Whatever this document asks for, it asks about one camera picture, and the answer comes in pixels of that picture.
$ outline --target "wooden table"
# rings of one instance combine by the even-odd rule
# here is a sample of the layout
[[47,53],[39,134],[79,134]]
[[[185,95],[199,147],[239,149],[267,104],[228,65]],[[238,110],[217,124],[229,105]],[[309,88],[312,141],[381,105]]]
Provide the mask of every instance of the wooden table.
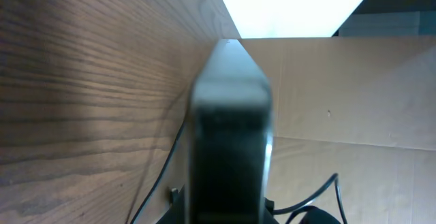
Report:
[[219,38],[239,38],[223,1],[0,4],[0,223],[126,222],[192,78]]

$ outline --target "brown cardboard surface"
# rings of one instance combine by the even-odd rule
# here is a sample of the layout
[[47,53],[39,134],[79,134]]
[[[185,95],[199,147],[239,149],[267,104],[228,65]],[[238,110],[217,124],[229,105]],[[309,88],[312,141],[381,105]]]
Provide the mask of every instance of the brown cardboard surface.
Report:
[[[291,206],[338,172],[348,223],[434,223],[435,165],[433,151],[275,138],[267,197]],[[332,186],[313,205],[341,220]]]
[[241,43],[271,80],[278,136],[436,150],[436,37]]

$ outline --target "wood grain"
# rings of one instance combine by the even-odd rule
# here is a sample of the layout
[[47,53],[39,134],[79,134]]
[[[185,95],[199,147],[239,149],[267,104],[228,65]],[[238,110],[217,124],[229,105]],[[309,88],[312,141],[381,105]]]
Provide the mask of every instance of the wood grain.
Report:
[[125,222],[188,84],[217,39],[239,37],[222,0],[0,6],[0,223]]
[[280,69],[278,136],[436,150],[436,38],[242,43],[267,75]]
[[[276,208],[304,200],[337,172],[348,223],[419,224],[436,218],[434,151],[290,138],[274,143],[266,195]],[[313,205],[341,219],[334,187]]]

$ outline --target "black device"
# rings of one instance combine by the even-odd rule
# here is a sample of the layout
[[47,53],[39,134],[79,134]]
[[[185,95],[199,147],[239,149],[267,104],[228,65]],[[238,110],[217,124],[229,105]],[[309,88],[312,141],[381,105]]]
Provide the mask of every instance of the black device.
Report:
[[[273,149],[273,101],[263,71],[238,40],[221,39],[194,82],[180,135],[189,138],[188,182],[170,190],[171,207],[158,224],[275,224],[275,214],[290,213],[287,223],[306,212],[300,223],[339,223],[309,204],[335,183],[344,224],[338,175],[306,200],[275,210],[264,197]],[[141,209],[133,217],[135,223]]]

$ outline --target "bright white surface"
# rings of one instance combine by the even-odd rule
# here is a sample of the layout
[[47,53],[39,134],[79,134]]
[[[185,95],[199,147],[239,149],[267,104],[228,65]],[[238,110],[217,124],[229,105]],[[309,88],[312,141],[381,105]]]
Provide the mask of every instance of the bright white surface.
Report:
[[331,37],[362,0],[224,0],[242,38]]

